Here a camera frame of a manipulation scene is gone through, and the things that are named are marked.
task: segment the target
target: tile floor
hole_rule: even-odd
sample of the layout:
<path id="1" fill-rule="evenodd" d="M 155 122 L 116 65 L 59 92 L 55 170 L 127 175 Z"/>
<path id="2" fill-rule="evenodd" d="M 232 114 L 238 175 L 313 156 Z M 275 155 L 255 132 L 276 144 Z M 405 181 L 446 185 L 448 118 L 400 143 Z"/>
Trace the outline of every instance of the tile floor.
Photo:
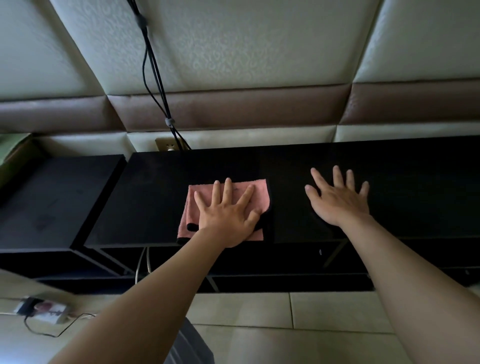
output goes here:
<path id="1" fill-rule="evenodd" d="M 75 296 L 0 271 L 0 296 L 40 294 L 100 312 L 117 296 Z M 0 312 L 14 307 L 0 300 Z M 187 317 L 218 364 L 410 363 L 374 292 L 198 294 Z M 0 363 L 47 363 L 88 320 L 60 338 L 29 333 L 17 316 L 0 315 Z M 63 326 L 35 321 L 34 329 Z"/>

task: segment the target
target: upholstered headboard wall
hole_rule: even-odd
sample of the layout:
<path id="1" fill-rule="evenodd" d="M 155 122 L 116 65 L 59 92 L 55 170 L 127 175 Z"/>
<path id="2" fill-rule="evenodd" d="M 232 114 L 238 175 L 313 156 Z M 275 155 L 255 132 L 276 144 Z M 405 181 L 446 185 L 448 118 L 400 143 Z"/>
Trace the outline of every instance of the upholstered headboard wall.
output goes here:
<path id="1" fill-rule="evenodd" d="M 194 148 L 480 134 L 478 1 L 137 2 Z M 126 1 L 0 7 L 1 132 L 54 155 L 170 137 Z"/>

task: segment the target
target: white cord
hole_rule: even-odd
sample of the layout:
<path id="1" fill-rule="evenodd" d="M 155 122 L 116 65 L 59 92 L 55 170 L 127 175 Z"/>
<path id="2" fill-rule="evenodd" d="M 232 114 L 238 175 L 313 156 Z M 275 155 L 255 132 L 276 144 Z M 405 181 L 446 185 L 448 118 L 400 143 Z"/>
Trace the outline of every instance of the white cord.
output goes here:
<path id="1" fill-rule="evenodd" d="M 152 273 L 152 266 L 150 265 L 150 247 L 147 248 L 147 270 L 148 274 Z"/>
<path id="2" fill-rule="evenodd" d="M 135 284 L 138 283 L 138 272 L 140 272 L 140 264 L 142 263 L 142 258 L 144 257 L 145 249 L 142 249 L 142 253 L 140 254 L 140 259 L 138 259 L 137 271 L 135 272 Z"/>

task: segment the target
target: hand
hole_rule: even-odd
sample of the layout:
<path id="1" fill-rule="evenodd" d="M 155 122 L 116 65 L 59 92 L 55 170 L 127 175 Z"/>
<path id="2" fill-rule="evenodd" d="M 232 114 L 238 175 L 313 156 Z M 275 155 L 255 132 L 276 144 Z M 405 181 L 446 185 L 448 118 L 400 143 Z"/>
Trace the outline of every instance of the hand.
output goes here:
<path id="1" fill-rule="evenodd" d="M 360 192 L 355 192 L 355 179 L 353 171 L 347 171 L 347 185 L 343 184 L 342 172 L 338 166 L 333 167 L 333 186 L 330 186 L 315 168 L 311 169 L 322 196 L 318 195 L 317 189 L 307 184 L 307 193 L 313 209 L 323 220 L 331 225 L 340 226 L 349 216 L 369 215 L 367 195 L 368 182 L 364 182 Z"/>
<path id="2" fill-rule="evenodd" d="M 223 198 L 220 201 L 220 182 L 215 181 L 212 191 L 212 204 L 207 206 L 198 192 L 195 191 L 195 202 L 200 210 L 199 228 L 211 229 L 222 236 L 226 247 L 231 248 L 248 238 L 260 219 L 260 210 L 250 212 L 245 219 L 245 208 L 252 197 L 254 185 L 248 186 L 238 202 L 232 205 L 232 180 L 225 180 Z"/>

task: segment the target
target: forearm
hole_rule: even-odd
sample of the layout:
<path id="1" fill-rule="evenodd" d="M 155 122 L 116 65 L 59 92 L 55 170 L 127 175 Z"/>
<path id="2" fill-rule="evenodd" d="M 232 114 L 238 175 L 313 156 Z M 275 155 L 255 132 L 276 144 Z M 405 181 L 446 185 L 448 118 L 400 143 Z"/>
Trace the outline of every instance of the forearm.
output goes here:
<path id="1" fill-rule="evenodd" d="M 417 363 L 480 362 L 480 299 L 370 216 L 342 224 L 392 326 Z"/>
<path id="2" fill-rule="evenodd" d="M 202 280 L 223 250 L 200 230 L 96 317 L 52 363 L 162 363 Z"/>

